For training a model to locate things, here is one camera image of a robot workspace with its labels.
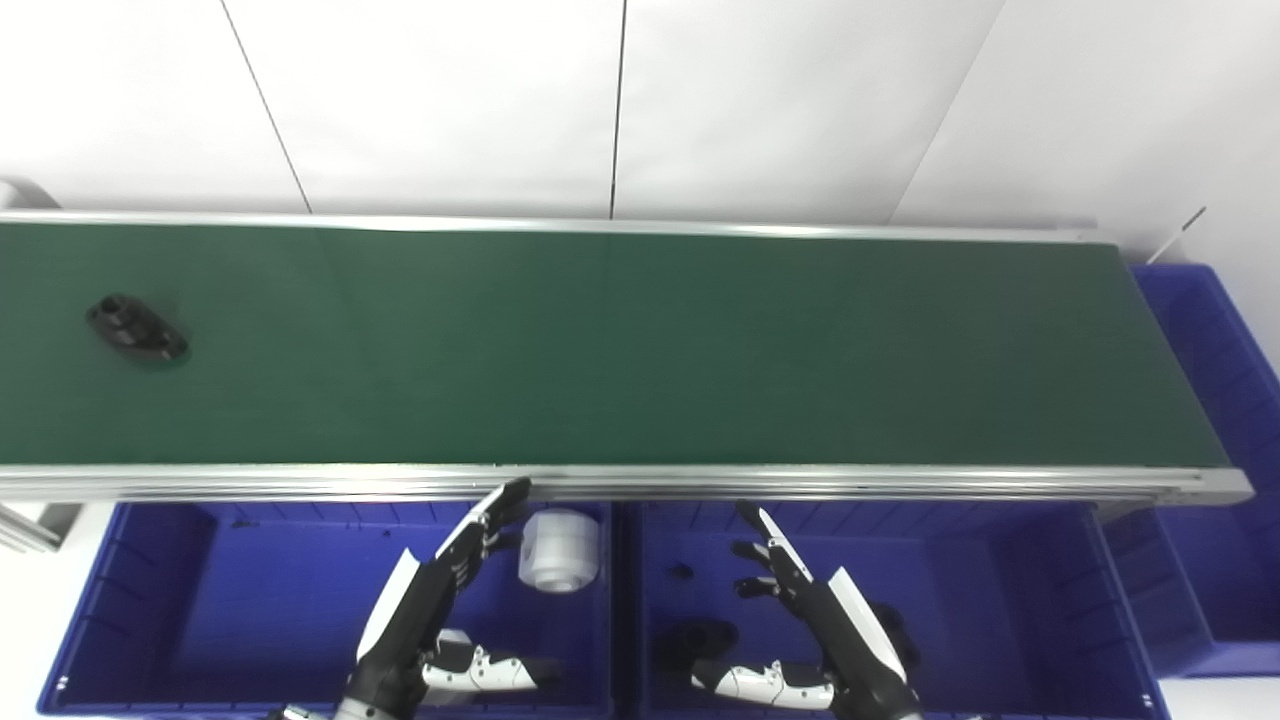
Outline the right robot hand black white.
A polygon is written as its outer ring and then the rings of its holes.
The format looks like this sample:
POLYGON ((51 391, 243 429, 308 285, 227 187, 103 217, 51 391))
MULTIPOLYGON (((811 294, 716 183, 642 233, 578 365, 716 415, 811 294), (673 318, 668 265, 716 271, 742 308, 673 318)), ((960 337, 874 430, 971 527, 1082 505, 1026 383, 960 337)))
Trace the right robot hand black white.
POLYGON ((699 659, 691 685, 754 705, 828 711, 837 719, 922 719, 890 628, 849 571, 838 568, 828 580, 817 580, 760 505, 740 500, 735 510, 760 539, 733 541, 732 553, 765 569, 763 577, 736 580, 735 592, 742 600, 778 600, 812 633, 822 660, 813 666, 781 660, 745 666, 699 659))

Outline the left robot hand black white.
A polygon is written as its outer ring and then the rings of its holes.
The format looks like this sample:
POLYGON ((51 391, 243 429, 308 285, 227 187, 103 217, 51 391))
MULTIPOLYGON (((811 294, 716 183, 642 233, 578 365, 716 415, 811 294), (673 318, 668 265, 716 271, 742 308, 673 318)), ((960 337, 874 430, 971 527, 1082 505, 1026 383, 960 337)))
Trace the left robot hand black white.
POLYGON ((557 683, 553 659, 497 653, 442 638, 460 593, 495 551, 517 544, 503 529, 524 515, 532 482, 520 477, 475 503, 440 543, 419 560, 406 550, 371 611, 338 719, 412 719, 439 694, 535 691, 557 683))

